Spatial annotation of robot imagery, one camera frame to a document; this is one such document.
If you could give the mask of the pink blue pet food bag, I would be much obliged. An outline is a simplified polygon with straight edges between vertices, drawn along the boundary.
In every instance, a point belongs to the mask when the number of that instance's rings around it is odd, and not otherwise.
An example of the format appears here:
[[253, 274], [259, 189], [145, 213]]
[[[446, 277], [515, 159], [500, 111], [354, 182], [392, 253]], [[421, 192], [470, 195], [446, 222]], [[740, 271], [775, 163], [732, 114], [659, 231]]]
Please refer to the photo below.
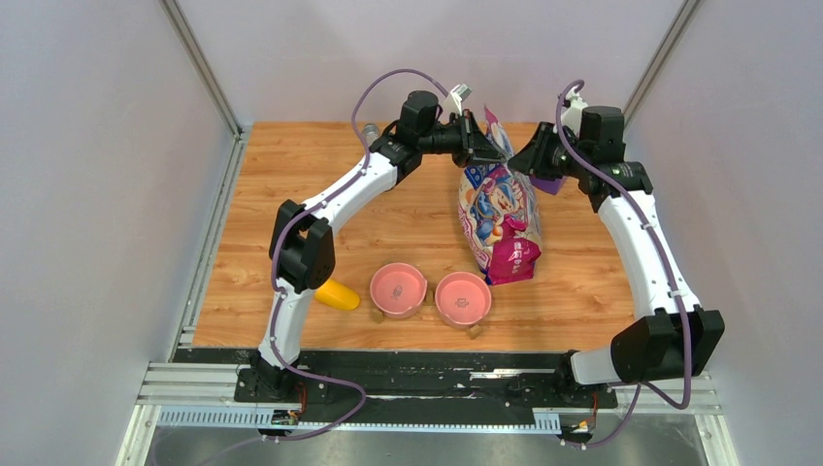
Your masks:
[[489, 285], [531, 280], [542, 255], [536, 191], [506, 163], [469, 166], [458, 188], [458, 218]]

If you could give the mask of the yellow plastic scoop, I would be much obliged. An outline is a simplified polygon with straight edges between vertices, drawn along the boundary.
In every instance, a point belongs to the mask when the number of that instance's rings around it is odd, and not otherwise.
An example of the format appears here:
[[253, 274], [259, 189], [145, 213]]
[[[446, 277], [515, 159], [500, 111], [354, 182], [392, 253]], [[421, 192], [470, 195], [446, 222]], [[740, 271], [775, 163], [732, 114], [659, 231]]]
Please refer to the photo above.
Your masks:
[[361, 302], [357, 292], [333, 279], [329, 279], [315, 291], [314, 299], [327, 307], [347, 312], [357, 309]]

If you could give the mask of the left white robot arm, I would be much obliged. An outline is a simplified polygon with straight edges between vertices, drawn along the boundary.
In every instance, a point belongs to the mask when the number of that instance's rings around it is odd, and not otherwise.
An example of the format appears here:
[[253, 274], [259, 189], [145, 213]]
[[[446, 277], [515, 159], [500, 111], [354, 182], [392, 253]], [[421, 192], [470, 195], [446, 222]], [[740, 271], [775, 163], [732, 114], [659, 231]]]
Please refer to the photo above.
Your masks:
[[368, 144], [345, 175], [302, 203], [286, 200], [280, 205], [270, 245], [274, 301], [266, 333], [250, 360], [259, 383], [256, 393], [275, 401], [295, 393], [302, 376], [294, 364], [308, 310], [334, 271], [335, 236], [355, 214], [403, 181], [426, 154], [448, 154], [459, 168], [507, 159], [470, 110], [456, 110], [441, 122], [442, 110], [436, 94], [411, 92], [398, 119]]

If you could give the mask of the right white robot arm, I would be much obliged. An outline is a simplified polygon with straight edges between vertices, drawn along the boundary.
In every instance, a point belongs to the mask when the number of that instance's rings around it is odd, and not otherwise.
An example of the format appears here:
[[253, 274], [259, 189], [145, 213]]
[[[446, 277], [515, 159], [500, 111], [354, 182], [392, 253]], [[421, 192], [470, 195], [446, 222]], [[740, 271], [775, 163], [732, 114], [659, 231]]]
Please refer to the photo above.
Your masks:
[[608, 106], [561, 102], [553, 123], [538, 126], [510, 161], [539, 180], [575, 179], [606, 226], [629, 280], [636, 320], [599, 349], [569, 354], [554, 379], [560, 401], [578, 405], [595, 384], [642, 383], [698, 376], [725, 331], [705, 309], [673, 258], [658, 221], [644, 166], [625, 158], [625, 118]]

